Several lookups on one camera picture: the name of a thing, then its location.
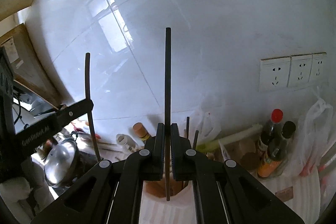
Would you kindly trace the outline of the glass oil dispenser bottle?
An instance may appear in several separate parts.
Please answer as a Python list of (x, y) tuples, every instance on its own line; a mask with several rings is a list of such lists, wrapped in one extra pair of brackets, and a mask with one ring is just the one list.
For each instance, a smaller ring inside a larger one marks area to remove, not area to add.
[(116, 142), (127, 155), (137, 151), (137, 143), (129, 135), (117, 134)]

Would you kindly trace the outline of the dark soy sauce bottle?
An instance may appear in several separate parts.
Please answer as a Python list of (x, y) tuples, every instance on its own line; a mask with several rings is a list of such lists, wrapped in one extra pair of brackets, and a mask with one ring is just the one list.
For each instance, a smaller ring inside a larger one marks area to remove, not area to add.
[(137, 122), (133, 125), (133, 131), (144, 143), (151, 138), (151, 135), (141, 122)]

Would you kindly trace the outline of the white paper packet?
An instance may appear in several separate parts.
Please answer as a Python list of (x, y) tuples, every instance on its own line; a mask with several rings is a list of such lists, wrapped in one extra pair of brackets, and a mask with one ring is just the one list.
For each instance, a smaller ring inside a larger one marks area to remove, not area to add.
[(218, 141), (218, 143), (219, 143), (220, 152), (221, 152), (221, 155), (222, 155), (222, 158), (223, 158), (223, 162), (226, 162), (231, 157), (230, 157), (228, 151), (226, 150), (224, 144), (221, 141)]

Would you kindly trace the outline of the white gloved hand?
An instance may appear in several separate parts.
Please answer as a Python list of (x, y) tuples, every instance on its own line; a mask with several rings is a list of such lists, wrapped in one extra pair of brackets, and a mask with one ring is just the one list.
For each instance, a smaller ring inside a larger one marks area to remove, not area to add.
[(1, 197), (19, 223), (31, 223), (53, 201), (45, 172), (34, 159), (22, 163), (22, 174), (1, 183)]

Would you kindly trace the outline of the steel wok with lid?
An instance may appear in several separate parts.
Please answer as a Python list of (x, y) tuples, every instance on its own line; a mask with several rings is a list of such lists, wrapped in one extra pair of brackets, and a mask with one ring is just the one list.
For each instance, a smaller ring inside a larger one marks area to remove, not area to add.
[(75, 176), (79, 162), (79, 149), (74, 138), (66, 138), (58, 143), (48, 154), (44, 172), (49, 186), (65, 186)]

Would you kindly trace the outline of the white plastic bag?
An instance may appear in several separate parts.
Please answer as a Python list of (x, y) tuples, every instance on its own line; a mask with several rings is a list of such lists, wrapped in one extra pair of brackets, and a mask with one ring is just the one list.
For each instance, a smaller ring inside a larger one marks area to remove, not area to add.
[(220, 120), (212, 111), (198, 108), (190, 115), (189, 140), (191, 143), (194, 142), (196, 131), (199, 132), (197, 145), (200, 145), (213, 141), (221, 130)]

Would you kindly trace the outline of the brown lid spice jar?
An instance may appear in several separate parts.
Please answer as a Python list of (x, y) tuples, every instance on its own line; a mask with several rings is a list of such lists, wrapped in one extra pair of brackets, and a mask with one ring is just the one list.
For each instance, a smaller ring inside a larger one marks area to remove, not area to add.
[(246, 153), (240, 160), (240, 165), (249, 172), (256, 170), (259, 164), (260, 158), (253, 152)]

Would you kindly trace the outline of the black cap sauce bottle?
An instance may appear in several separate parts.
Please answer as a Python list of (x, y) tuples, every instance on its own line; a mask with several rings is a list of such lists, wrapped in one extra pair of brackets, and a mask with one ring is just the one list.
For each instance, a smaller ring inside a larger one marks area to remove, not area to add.
[(269, 177), (282, 163), (286, 158), (288, 144), (295, 131), (296, 125), (292, 121), (286, 121), (282, 127), (276, 129), (257, 169), (258, 177)]

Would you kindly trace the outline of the red cap sauce bottle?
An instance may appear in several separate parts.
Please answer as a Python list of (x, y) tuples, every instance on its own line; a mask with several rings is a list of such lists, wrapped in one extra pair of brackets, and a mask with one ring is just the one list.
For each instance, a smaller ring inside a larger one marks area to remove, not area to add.
[(258, 141), (256, 142), (256, 154), (261, 159), (267, 151), (268, 145), (272, 141), (275, 131), (280, 125), (283, 118), (283, 111), (281, 109), (274, 109), (271, 113), (270, 120), (266, 122), (262, 128)]

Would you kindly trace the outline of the striped cat table mat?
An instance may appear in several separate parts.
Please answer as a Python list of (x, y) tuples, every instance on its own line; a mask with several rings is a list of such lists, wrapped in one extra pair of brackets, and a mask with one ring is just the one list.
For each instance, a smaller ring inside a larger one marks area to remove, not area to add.
[[(222, 162), (230, 223), (315, 223), (319, 215), (318, 178), (259, 181), (232, 159)], [(170, 201), (142, 190), (139, 223), (197, 223), (193, 187)]]

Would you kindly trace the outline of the plastic bag with red item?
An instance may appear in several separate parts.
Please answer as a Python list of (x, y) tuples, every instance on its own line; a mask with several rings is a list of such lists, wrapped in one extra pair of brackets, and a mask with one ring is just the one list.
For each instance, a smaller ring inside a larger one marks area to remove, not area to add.
[(298, 120), (297, 131), (288, 155), (283, 175), (305, 177), (313, 172), (330, 142), (334, 108), (322, 97), (319, 89), (313, 92), (316, 102)]

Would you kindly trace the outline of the left wall socket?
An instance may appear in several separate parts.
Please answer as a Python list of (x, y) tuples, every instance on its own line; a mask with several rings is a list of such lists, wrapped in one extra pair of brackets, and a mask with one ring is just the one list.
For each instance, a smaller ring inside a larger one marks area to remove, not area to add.
[(291, 58), (260, 60), (259, 91), (269, 92), (287, 87)]

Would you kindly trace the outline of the wall socket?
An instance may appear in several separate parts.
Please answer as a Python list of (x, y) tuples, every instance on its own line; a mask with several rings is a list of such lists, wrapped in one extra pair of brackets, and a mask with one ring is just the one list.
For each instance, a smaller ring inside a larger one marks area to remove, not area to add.
[(260, 60), (259, 91), (269, 92), (287, 87), (291, 58)]
[(291, 56), (288, 87), (294, 88), (307, 84), (312, 65), (312, 54)]
[(323, 76), (323, 66), (327, 60), (327, 53), (314, 53), (312, 54), (312, 64), (310, 70), (309, 82), (313, 83), (322, 79)]

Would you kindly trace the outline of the middle wall socket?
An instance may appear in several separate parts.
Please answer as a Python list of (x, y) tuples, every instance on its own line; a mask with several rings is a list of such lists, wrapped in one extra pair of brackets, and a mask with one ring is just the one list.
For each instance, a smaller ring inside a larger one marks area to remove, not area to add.
[(312, 65), (312, 54), (291, 56), (288, 87), (294, 88), (307, 84)]

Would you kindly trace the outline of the right wall socket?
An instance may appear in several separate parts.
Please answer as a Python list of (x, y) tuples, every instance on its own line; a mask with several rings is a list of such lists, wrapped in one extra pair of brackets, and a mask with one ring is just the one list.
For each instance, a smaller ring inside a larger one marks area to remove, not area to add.
[(309, 82), (313, 83), (322, 79), (323, 76), (323, 66), (327, 60), (327, 53), (314, 53), (312, 54), (312, 64), (310, 70)]

